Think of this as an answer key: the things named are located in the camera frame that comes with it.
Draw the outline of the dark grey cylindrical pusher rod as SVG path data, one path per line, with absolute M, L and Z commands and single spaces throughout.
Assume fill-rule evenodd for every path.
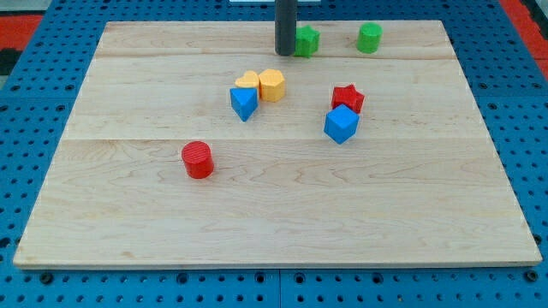
M 295 52 L 296 17 L 296 0 L 275 1 L 275 52 L 279 56 Z

